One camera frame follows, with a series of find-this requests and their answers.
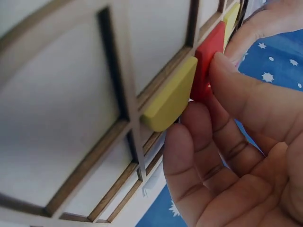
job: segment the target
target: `fingernail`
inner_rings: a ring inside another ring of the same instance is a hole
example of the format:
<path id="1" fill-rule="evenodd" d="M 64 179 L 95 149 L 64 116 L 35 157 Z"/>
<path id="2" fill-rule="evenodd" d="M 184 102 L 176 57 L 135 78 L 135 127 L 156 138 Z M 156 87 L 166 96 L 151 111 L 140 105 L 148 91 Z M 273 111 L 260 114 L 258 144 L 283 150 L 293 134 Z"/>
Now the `fingernail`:
<path id="1" fill-rule="evenodd" d="M 214 55 L 214 61 L 217 67 L 220 68 L 220 70 L 223 70 L 225 72 L 237 72 L 237 68 L 234 66 L 234 64 L 222 53 L 217 52 Z"/>

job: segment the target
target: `white star pattern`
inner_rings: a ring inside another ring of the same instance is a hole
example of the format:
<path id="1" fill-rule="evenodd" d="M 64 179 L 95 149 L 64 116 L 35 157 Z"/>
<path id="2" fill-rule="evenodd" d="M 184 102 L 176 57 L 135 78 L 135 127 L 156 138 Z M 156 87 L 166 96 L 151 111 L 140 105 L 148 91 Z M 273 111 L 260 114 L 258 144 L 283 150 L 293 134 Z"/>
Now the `white star pattern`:
<path id="1" fill-rule="evenodd" d="M 292 63 L 293 64 L 293 66 L 298 66 L 298 62 L 297 61 L 295 61 L 294 59 L 289 59 L 289 61 L 290 61 L 290 63 Z"/>
<path id="2" fill-rule="evenodd" d="M 177 216 L 177 215 L 180 216 L 180 213 L 179 213 L 179 211 L 178 211 L 178 209 L 177 209 L 173 200 L 171 201 L 171 208 L 169 208 L 169 210 L 171 210 L 171 212 L 173 212 L 174 217 Z"/>
<path id="3" fill-rule="evenodd" d="M 243 55 L 243 59 L 242 59 L 242 61 L 244 61 L 244 60 L 245 60 L 246 55 L 248 55 L 248 53 L 245 53 L 245 54 Z"/>
<path id="4" fill-rule="evenodd" d="M 258 47 L 261 49 L 266 49 L 267 46 L 264 43 L 259 43 Z"/>
<path id="5" fill-rule="evenodd" d="M 268 82 L 272 83 L 273 80 L 275 80 L 274 76 L 271 75 L 269 72 L 264 72 L 263 75 L 262 75 L 262 77 L 263 77 L 263 80 L 265 80 L 267 83 Z"/>

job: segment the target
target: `white panel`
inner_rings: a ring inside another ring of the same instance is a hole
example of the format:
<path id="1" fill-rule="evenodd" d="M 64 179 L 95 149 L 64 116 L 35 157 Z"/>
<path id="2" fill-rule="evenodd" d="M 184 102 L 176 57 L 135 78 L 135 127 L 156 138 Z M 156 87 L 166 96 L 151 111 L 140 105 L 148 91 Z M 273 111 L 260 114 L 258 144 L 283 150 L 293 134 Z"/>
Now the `white panel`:
<path id="1" fill-rule="evenodd" d="M 130 36 L 139 94 L 182 48 L 190 0 L 130 0 Z"/>
<path id="2" fill-rule="evenodd" d="M 158 153 L 158 151 L 161 149 L 161 147 L 164 144 L 164 140 L 165 140 L 165 136 L 166 136 L 166 132 L 164 132 L 160 138 L 158 139 L 158 141 L 153 145 L 152 149 L 147 153 L 146 157 L 145 157 L 145 168 L 147 168 L 147 166 L 151 163 L 151 161 L 153 160 L 153 158 L 156 156 L 156 154 Z"/>
<path id="3" fill-rule="evenodd" d="M 52 0 L 0 0 L 0 37 Z"/>
<path id="4" fill-rule="evenodd" d="M 220 0 L 200 0 L 200 22 L 199 25 L 202 27 L 209 18 L 212 17 L 215 12 L 218 11 Z"/>
<path id="5" fill-rule="evenodd" d="M 91 18 L 46 47 L 0 90 L 0 192 L 45 206 L 118 116 Z"/>
<path id="6" fill-rule="evenodd" d="M 29 227 L 29 226 L 0 221 L 0 227 Z"/>
<path id="7" fill-rule="evenodd" d="M 66 208 L 66 212 L 88 216 L 131 163 L 127 140 L 121 141 L 107 156 L 84 187 Z"/>
<path id="8" fill-rule="evenodd" d="M 109 216 L 114 212 L 116 207 L 120 204 L 120 202 L 124 199 L 126 194 L 131 190 L 131 188 L 134 186 L 134 184 L 138 180 L 138 174 L 135 171 L 133 175 L 131 175 L 130 178 L 127 179 L 117 196 L 112 200 L 112 202 L 109 204 L 109 206 L 102 212 L 99 219 L 101 220 L 107 220 Z"/>

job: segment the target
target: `wooden frame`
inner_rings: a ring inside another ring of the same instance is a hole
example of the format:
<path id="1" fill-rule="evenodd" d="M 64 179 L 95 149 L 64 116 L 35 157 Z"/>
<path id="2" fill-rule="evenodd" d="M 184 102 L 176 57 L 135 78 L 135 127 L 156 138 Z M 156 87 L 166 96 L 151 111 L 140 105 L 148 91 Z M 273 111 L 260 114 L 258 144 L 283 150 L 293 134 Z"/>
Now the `wooden frame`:
<path id="1" fill-rule="evenodd" d="M 236 0 L 220 0 L 219 10 L 199 29 L 199 41 L 201 44 L 203 40 L 210 34 L 210 32 L 223 19 L 224 15 L 232 8 Z"/>
<path id="2" fill-rule="evenodd" d="M 154 79 L 148 84 L 143 92 L 138 96 L 139 111 L 142 114 L 151 103 L 151 99 L 155 98 L 159 90 L 167 84 L 171 75 L 178 66 L 188 57 L 190 51 L 194 47 L 196 22 L 198 16 L 199 0 L 190 0 L 190 9 L 187 26 L 187 37 L 184 46 L 176 53 L 176 55 L 155 75 Z"/>
<path id="3" fill-rule="evenodd" d="M 111 77 L 116 93 L 116 99 L 121 112 L 120 119 L 100 138 L 99 142 L 79 163 L 61 188 L 49 201 L 46 207 L 35 206 L 14 198 L 0 194 L 0 219 L 32 226 L 108 226 L 131 199 L 150 178 L 162 161 L 163 147 L 159 150 L 151 163 L 145 168 L 144 157 L 152 152 L 154 145 L 161 138 L 162 133 L 154 132 L 148 141 L 141 145 L 140 116 L 153 101 L 161 89 L 172 78 L 179 66 L 189 56 L 195 54 L 195 49 L 209 35 L 212 29 L 230 10 L 236 0 L 221 0 L 218 11 L 202 26 L 197 26 L 199 18 L 199 0 L 190 0 L 190 13 L 187 27 L 187 38 L 181 50 L 155 75 L 155 78 L 136 96 L 134 89 L 133 63 L 129 47 L 129 29 L 126 8 L 128 0 L 53 0 L 40 10 L 30 15 L 10 32 L 0 39 L 0 89 L 10 76 L 25 65 L 29 59 L 39 53 L 45 46 L 55 40 L 65 30 L 77 25 L 83 19 L 96 15 L 100 28 L 106 34 L 102 36 L 106 44 L 106 54 Z M 238 22 L 245 13 L 247 1 L 242 0 L 243 10 Z M 46 27 L 56 27 L 54 32 L 46 33 Z M 21 46 L 29 46 L 27 52 L 18 53 Z M 16 56 L 15 63 L 9 59 Z M 110 150 L 123 138 L 127 137 L 133 161 L 116 180 L 98 205 L 88 217 L 65 213 L 64 209 L 82 186 L 89 180 L 97 168 L 103 163 Z M 99 220 L 100 213 L 106 209 L 115 194 L 125 184 L 126 180 L 135 172 L 138 180 L 124 199 L 107 220 Z"/>

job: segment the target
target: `wooden grid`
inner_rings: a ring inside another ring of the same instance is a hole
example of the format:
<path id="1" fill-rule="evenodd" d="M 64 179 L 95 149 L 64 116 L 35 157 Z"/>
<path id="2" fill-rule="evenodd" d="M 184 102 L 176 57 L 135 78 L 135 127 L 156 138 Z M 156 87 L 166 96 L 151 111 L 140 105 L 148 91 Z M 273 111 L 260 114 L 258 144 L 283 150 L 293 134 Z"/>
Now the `wooden grid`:
<path id="1" fill-rule="evenodd" d="M 18 38 L 26 35 L 26 31 L 37 27 L 37 22 L 52 14 L 56 10 L 68 6 L 68 4 L 78 4 L 81 8 L 79 0 L 53 0 L 51 3 L 42 7 L 36 13 L 30 15 L 0 40 L 0 57 L 15 43 L 19 42 Z M 157 168 L 162 160 L 163 147 L 159 150 L 151 163 L 145 168 L 144 157 L 152 151 L 155 143 L 161 138 L 162 133 L 153 133 L 145 145 L 141 146 L 140 138 L 140 116 L 148 105 L 153 101 L 161 89 L 172 78 L 175 71 L 187 59 L 194 55 L 195 49 L 215 28 L 224 15 L 231 9 L 236 0 L 221 0 L 218 11 L 202 26 L 197 26 L 199 17 L 199 0 L 191 0 L 190 13 L 188 19 L 187 38 L 181 50 L 167 63 L 167 65 L 157 74 L 149 83 L 145 90 L 137 97 L 134 92 L 133 63 L 129 49 L 129 34 L 127 24 L 126 8 L 128 1 L 125 0 L 102 0 L 102 3 L 95 3 L 98 9 L 94 11 L 86 10 L 85 14 L 95 14 L 98 18 L 100 29 L 102 30 L 102 41 L 106 47 L 108 65 L 113 80 L 116 99 L 119 104 L 121 116 L 117 122 L 108 130 L 100 141 L 85 156 L 81 163 L 76 167 L 73 173 L 64 182 L 58 192 L 49 201 L 47 206 L 39 207 L 23 201 L 17 201 L 0 194 L 0 217 L 6 215 L 9 210 L 14 210 L 14 215 L 19 212 L 27 214 L 24 218 L 27 224 L 34 226 L 52 226 L 54 223 L 62 226 L 71 226 L 63 222 L 63 220 L 73 221 L 73 226 L 77 226 L 75 222 L 80 222 L 80 226 L 107 226 L 115 219 L 124 205 L 131 199 L 132 195 L 148 180 L 153 171 Z M 239 14 L 237 24 L 242 24 L 248 0 L 241 1 L 241 13 Z M 29 53 L 29 58 L 39 52 L 43 46 L 50 43 L 59 36 L 56 33 L 50 40 L 44 40 L 39 47 L 34 48 Z M 8 71 L 11 76 L 14 72 L 28 61 L 21 59 L 19 65 Z M 74 198 L 77 192 L 97 170 L 104 161 L 104 157 L 112 150 L 112 148 L 123 138 L 127 137 L 129 147 L 133 156 L 132 163 L 117 179 L 107 194 L 101 199 L 98 205 L 92 210 L 88 217 L 65 213 L 64 209 L 67 204 Z M 126 180 L 137 171 L 138 180 L 127 193 L 125 198 L 119 203 L 117 208 L 109 216 L 107 220 L 99 220 L 100 213 L 110 204 L 116 193 L 123 187 Z"/>

